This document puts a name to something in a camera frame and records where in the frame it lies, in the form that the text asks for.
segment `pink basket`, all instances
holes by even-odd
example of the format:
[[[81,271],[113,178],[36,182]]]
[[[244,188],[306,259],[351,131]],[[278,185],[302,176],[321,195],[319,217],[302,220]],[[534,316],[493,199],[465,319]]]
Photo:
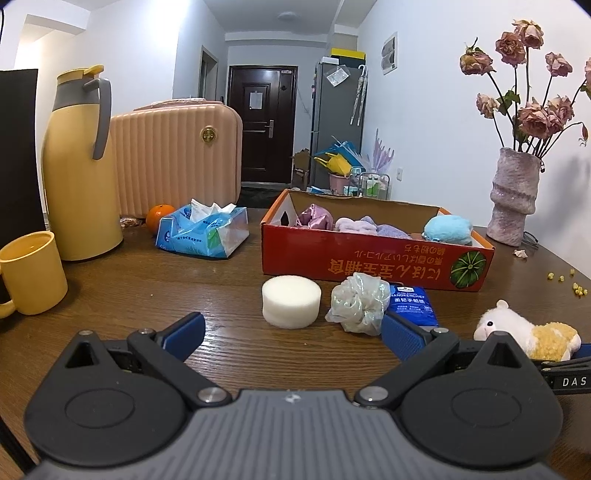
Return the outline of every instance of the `pink basket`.
[[[349,185],[349,179],[347,177],[341,177],[329,173],[330,177],[330,191],[333,195],[344,195],[344,189]]]

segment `red cardboard box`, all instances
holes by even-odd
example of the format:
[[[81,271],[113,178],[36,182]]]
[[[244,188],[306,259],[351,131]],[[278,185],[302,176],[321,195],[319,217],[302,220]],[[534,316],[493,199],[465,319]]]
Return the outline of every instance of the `red cardboard box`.
[[[261,222],[263,273],[343,281],[363,272],[408,286],[478,291],[495,253],[476,232],[473,246],[463,247],[295,227],[298,213],[312,203],[326,208],[335,221],[369,215],[378,225],[387,223],[415,234],[422,233],[434,216],[450,214],[426,205],[284,190]]]

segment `pink vase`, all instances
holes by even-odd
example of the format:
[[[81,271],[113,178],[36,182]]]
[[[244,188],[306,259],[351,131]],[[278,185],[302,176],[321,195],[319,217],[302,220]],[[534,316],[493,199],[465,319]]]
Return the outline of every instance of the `pink vase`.
[[[540,182],[540,159],[501,148],[492,180],[491,200],[495,202],[486,234],[502,244],[518,247],[523,239],[525,216],[535,212]]]

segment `blue package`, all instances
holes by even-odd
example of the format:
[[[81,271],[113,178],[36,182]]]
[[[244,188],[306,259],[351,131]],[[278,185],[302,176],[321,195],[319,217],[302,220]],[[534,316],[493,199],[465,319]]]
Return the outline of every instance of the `blue package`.
[[[390,305],[388,312],[397,313],[419,327],[437,327],[439,323],[421,287],[399,287],[390,285]]]
[[[248,237],[246,207],[214,213],[192,222],[191,205],[162,217],[156,246],[162,250],[201,257],[228,258]]]

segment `suitcase gold lock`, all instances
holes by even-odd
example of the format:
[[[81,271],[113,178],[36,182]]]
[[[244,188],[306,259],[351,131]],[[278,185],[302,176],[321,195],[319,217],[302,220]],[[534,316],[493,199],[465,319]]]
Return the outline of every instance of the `suitcase gold lock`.
[[[201,130],[201,138],[205,143],[211,143],[216,139],[216,131],[213,127],[205,127]]]

